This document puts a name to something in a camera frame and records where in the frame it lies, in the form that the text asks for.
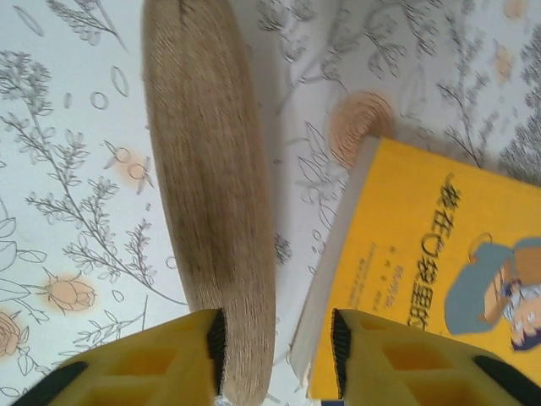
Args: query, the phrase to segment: black rubber pad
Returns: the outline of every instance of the black rubber pad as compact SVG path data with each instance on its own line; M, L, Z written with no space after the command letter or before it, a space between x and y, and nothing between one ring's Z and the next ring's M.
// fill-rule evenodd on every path
M347 387L346 363L351 354L352 331L338 309L332 311L331 342L335 359L336 383L340 398L343 398Z
M513 366L485 355L473 357L473 362L520 404L524 406L539 406L541 404L541 387L538 387Z
M206 334L206 342L210 358L214 361L214 383L216 396L219 396L221 395L223 366L226 359L226 317L222 309L218 310L216 318Z
M13 406L47 406L87 367L86 362L78 361L54 370L19 398Z

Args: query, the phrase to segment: cartoon character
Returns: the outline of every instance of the cartoon character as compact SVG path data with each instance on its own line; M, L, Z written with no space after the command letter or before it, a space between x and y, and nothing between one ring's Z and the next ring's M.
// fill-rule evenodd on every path
M541 237L513 248L480 236L477 249L445 298L445 323L453 335L489 332L504 318L511 345L526 351L541 343Z

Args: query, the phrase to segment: yellow book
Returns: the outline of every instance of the yellow book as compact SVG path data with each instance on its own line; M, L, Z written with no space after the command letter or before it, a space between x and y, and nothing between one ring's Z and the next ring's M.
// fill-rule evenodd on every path
M338 398L335 308L484 348L541 385L541 189L369 137L292 344L310 398Z

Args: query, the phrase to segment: jute twine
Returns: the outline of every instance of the jute twine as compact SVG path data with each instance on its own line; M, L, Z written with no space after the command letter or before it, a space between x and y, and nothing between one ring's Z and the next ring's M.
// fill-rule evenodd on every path
M244 40L227 0L146 0L146 103L190 310L223 307L224 391L260 405L275 342L270 181Z
M329 124L332 155L350 169L365 135L394 138L391 106L372 92L356 91L333 109Z

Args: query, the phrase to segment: floral pattern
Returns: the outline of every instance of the floral pattern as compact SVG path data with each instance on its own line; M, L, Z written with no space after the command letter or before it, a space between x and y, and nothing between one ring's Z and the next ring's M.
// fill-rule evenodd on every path
M273 178L265 405L308 406L288 351L347 185L337 134L541 185L541 14L531 0L230 1ZM142 2L0 2L0 405L67 357L188 312L141 96ZM336 132L331 112L356 91L388 117L365 103L378 124Z

